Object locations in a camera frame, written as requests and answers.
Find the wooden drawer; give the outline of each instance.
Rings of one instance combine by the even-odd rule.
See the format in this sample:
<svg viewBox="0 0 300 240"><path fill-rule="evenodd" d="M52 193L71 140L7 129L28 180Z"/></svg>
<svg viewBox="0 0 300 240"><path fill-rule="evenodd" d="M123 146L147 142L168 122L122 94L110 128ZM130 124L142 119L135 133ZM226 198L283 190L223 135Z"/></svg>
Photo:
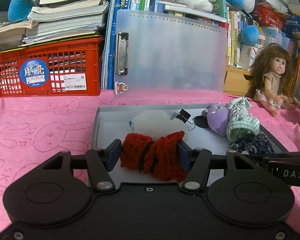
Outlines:
<svg viewBox="0 0 300 240"><path fill-rule="evenodd" d="M252 73L243 74L244 70L233 70L232 68L227 67L223 92L235 96L252 96L249 94L252 85Z"/></svg>

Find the dark blue floral cloth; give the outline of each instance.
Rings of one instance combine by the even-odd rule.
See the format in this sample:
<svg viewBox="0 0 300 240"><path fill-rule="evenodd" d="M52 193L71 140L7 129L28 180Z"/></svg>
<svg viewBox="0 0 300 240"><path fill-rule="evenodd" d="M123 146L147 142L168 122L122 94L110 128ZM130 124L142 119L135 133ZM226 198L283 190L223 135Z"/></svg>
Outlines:
<svg viewBox="0 0 300 240"><path fill-rule="evenodd" d="M275 154L269 138L264 134L249 134L230 144L231 149L239 153L243 151L249 154Z"/></svg>

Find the pink tablecloth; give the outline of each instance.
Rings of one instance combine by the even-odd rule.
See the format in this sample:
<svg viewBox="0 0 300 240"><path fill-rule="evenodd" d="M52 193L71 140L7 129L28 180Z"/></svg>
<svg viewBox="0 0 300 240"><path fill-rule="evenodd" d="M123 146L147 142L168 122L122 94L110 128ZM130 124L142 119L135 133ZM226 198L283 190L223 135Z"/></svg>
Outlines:
<svg viewBox="0 0 300 240"><path fill-rule="evenodd" d="M0 98L0 231L10 224L2 204L7 186L60 150L83 154L89 149L98 106L227 103L231 99L225 94L189 92L129 100L114 98L112 91L103 91L99 97ZM251 113L265 128L288 150L300 150L300 111L281 110L273 118L255 102L252 104ZM85 173L76 176L87 179ZM292 190L295 206L288 223L300 231L300 188Z"/></svg>

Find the green checkered cloth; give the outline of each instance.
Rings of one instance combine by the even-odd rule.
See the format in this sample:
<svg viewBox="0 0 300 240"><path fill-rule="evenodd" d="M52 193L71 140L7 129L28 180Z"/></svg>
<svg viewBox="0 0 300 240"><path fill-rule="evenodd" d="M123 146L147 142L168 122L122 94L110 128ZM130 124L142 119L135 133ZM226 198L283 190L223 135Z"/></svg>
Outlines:
<svg viewBox="0 0 300 240"><path fill-rule="evenodd" d="M252 107L244 97L232 99L227 105L230 108L227 137L230 143L247 136L250 133L259 134L260 122L252 117L248 110Z"/></svg>

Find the purple plush toy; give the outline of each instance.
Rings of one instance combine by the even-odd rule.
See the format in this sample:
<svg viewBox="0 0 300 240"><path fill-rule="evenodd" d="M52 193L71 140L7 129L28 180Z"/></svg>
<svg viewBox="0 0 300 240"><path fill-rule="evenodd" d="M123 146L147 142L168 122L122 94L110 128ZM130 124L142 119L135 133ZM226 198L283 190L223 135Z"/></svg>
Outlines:
<svg viewBox="0 0 300 240"><path fill-rule="evenodd" d="M230 109L221 105L221 103L212 104L205 112L207 113L207 121L209 127L218 135L226 137L227 127L229 123Z"/></svg>

